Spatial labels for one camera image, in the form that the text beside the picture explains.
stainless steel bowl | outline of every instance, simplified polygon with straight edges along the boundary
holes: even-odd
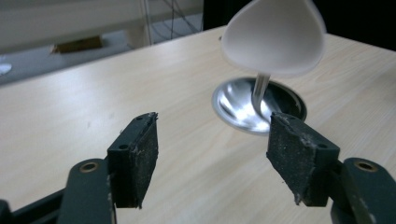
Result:
[[[212,105],[221,119],[231,126],[258,135],[270,131],[273,111],[306,118],[306,107],[299,95],[286,86],[270,81],[262,99],[262,115],[253,108],[251,94],[255,78],[244,77],[227,81],[216,88]]]

wooden table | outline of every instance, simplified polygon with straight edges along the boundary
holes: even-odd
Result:
[[[255,74],[229,65],[223,28],[0,88],[0,196],[12,210],[65,185],[69,169],[106,149],[134,117],[159,113],[160,155],[143,209],[119,223],[331,223],[296,206],[265,157],[267,137],[242,133],[211,108],[221,83]],[[302,77],[276,81],[306,102],[306,123],[396,177],[396,53],[333,35]]]

gray floor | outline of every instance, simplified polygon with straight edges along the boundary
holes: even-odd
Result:
[[[185,19],[160,21],[151,24],[151,36],[154,44],[184,35],[191,35],[201,30],[202,14],[188,16]],[[12,69],[7,74],[0,76],[0,87],[25,80],[26,78],[37,77],[49,72],[133,50],[128,46],[123,31],[103,34],[101,37],[104,46],[100,49],[59,54],[51,53],[52,46],[45,46],[2,55],[0,63],[10,63]]]

